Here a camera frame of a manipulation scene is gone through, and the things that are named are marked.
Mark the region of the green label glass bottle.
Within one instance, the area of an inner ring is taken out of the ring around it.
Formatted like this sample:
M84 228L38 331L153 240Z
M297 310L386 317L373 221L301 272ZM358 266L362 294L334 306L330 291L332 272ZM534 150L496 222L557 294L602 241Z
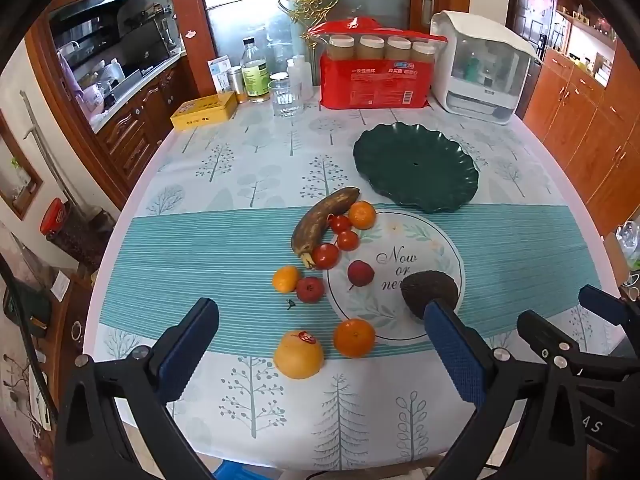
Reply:
M248 98L253 102L264 102L269 98L270 81L265 52L257 47L254 37L243 39L241 73Z

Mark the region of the red basket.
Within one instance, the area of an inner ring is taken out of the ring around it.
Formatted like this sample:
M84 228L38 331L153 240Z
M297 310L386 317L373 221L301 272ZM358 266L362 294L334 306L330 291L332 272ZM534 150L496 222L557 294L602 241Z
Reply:
M58 232L66 220L66 203L55 198L44 213L40 223L40 233L44 236Z

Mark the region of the red paper cup package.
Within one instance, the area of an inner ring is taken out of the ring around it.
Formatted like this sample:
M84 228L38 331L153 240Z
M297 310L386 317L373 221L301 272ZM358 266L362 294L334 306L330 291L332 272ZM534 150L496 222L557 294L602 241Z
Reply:
M308 30L324 44L320 103L330 110L422 108L428 104L443 36L384 27L373 18L324 22Z

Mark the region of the wooden kitchen cabinet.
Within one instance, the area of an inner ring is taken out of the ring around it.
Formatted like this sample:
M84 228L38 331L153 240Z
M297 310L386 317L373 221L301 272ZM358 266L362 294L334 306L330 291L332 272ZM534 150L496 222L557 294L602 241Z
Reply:
M117 208L171 115L214 90L204 0L52 0L26 49L65 140Z

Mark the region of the small orange tangerine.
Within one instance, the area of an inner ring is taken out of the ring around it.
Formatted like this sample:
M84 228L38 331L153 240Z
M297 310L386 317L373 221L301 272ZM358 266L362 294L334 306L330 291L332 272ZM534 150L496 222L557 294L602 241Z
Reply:
M282 266L274 272L271 284L280 294L289 294L294 292L299 280L300 273L296 266Z

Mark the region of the dark avocado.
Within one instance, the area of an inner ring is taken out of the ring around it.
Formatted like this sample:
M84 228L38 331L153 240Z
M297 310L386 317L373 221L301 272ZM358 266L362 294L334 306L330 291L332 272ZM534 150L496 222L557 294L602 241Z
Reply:
M440 271L421 271L406 276L400 283L402 299L410 312L424 320L426 306L434 301L442 301L453 309L459 299L459 289L453 278Z

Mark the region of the white squeeze bottle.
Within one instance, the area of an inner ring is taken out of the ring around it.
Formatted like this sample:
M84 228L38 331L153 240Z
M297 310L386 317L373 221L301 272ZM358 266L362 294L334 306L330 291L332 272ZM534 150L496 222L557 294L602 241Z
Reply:
M299 90L303 101L308 101L314 95L311 64L299 54L288 59L288 78L293 87Z

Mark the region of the cherry tomato top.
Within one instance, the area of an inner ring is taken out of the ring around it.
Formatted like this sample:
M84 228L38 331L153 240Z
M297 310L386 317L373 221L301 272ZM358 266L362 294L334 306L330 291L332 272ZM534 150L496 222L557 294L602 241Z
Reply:
M352 229L352 222L344 214L330 214L328 217L329 228L333 233L340 235Z

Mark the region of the cherry tomato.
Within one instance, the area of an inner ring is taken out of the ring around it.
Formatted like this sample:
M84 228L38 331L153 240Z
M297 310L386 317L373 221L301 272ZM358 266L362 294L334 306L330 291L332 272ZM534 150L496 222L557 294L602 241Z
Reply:
M311 257L316 269L329 270L340 260L340 250L332 243L323 243L314 248Z
M328 217L329 228L333 233L340 235L352 229L352 222L344 214L330 214Z
M336 244L344 252L352 252L359 247L360 239L353 230L346 230L337 235Z

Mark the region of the small card box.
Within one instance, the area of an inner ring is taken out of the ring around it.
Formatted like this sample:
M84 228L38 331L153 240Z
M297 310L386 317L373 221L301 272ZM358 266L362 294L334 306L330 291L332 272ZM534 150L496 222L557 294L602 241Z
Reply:
M209 60L207 66L216 92L222 93L230 91L229 70L231 70L231 62L228 55Z

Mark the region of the overripe brown banana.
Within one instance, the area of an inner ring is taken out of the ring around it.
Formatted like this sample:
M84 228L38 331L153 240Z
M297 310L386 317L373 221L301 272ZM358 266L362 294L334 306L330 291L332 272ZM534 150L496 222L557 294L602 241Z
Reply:
M322 198L299 220L291 236L291 248L306 269L316 266L312 252L321 244L324 233L329 229L329 216L344 214L359 196L359 188L341 188Z

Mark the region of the dark green leaf plate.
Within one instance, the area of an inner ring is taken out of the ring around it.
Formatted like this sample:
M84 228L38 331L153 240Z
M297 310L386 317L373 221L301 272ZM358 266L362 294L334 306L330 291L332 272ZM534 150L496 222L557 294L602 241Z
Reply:
M458 142L421 125L377 125L361 133L352 154L372 190L401 207L456 211L478 190L474 159Z

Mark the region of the white countertop appliance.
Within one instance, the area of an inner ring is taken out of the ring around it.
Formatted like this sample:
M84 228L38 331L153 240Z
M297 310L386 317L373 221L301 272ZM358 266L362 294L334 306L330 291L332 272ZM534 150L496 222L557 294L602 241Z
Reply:
M443 10L433 15L431 33L447 44L434 65L432 93L451 114L505 125L520 102L532 45L484 16Z

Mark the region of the yellow tin box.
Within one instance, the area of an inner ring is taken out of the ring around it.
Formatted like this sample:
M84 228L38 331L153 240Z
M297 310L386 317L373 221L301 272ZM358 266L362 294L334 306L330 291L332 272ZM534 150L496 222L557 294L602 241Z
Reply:
M170 120L174 128L180 131L216 125L229 120L238 104L238 98L233 91L203 96L182 103L171 115Z

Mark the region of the large yellow orange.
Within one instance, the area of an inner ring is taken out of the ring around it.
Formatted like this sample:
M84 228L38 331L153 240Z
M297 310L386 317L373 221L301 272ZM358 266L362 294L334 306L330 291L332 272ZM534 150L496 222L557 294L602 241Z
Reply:
M306 330L292 330L280 340L273 353L273 364L291 379L307 379L321 370L324 362L322 345Z

